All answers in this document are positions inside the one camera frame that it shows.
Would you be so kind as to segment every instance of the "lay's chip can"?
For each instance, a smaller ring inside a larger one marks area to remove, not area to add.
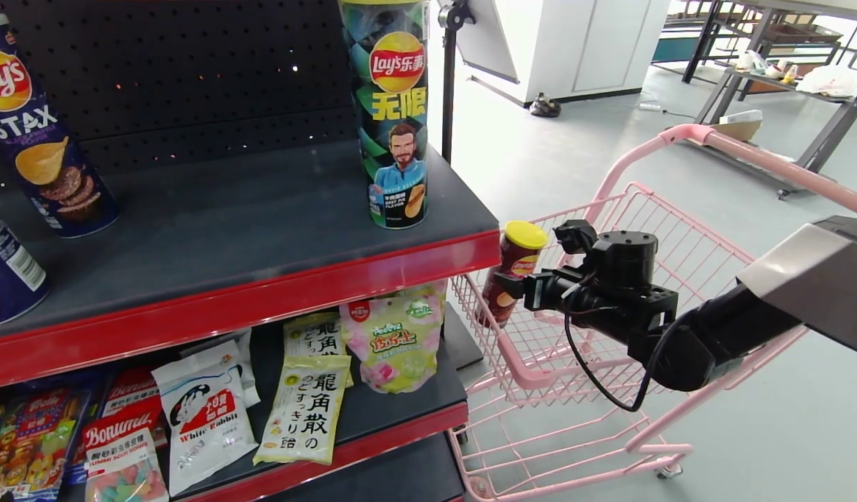
[[[17,182],[62,238],[81,237],[115,222],[119,207],[96,168],[31,77],[0,14],[0,154]]]
[[[35,308],[50,279],[0,218],[0,324]]]
[[[425,219],[428,2],[339,0],[351,59],[370,214],[387,229]]]

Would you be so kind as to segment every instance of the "green chip can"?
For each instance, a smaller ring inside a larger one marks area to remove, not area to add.
[[[428,2],[339,0],[370,215],[405,229],[428,209]]]

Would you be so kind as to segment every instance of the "man illustration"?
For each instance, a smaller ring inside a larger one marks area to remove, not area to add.
[[[383,194],[400,192],[425,180],[425,161],[416,159],[416,130],[406,123],[395,125],[388,133],[390,154],[394,163],[375,172],[370,192],[375,202],[384,202]]]

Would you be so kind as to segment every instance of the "black shoe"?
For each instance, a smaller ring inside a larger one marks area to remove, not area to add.
[[[558,117],[561,114],[561,105],[554,99],[546,99],[542,92],[531,103],[531,115],[547,119]]]

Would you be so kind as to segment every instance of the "yellow lid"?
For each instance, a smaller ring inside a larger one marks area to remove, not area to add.
[[[546,241],[549,240],[543,229],[531,222],[521,220],[506,223],[506,238],[524,249],[543,249]]]

